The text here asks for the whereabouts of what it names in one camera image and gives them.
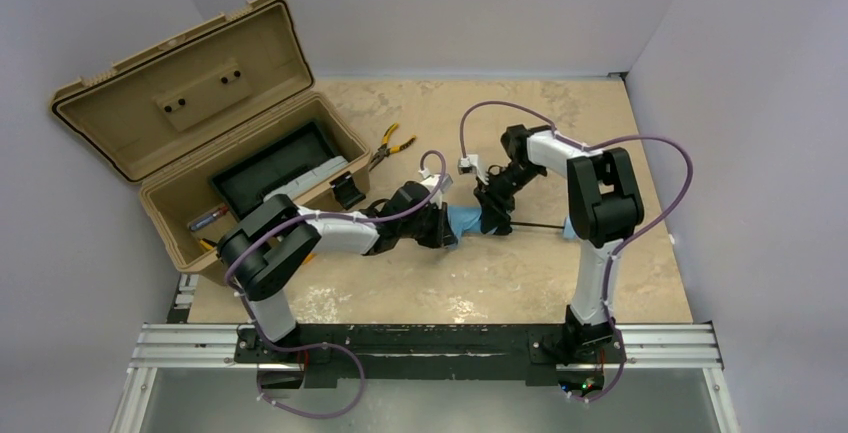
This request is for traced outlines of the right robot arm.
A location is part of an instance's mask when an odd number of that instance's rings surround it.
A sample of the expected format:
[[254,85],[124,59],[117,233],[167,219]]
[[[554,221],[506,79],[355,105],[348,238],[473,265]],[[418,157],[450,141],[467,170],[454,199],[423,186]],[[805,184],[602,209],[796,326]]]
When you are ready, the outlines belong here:
[[483,169],[475,155],[458,162],[461,172],[476,177],[481,231],[510,234],[516,194],[550,172],[565,179],[568,218],[581,241],[578,278],[559,338],[538,346],[566,363],[590,359],[613,339],[610,283],[617,251],[644,219],[630,156],[623,148],[575,147],[550,128],[523,125],[508,127],[501,145],[509,158],[505,166]]

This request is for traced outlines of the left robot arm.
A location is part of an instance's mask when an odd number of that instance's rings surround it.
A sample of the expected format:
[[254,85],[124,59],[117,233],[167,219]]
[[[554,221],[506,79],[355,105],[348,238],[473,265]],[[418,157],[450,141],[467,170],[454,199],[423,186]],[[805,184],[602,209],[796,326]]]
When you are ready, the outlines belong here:
[[236,289],[265,343],[291,349],[298,328],[284,288],[313,253],[374,256],[402,239],[429,249],[458,240],[433,185],[408,181],[389,198],[354,212],[322,212],[284,194],[257,207],[217,243],[225,279]]

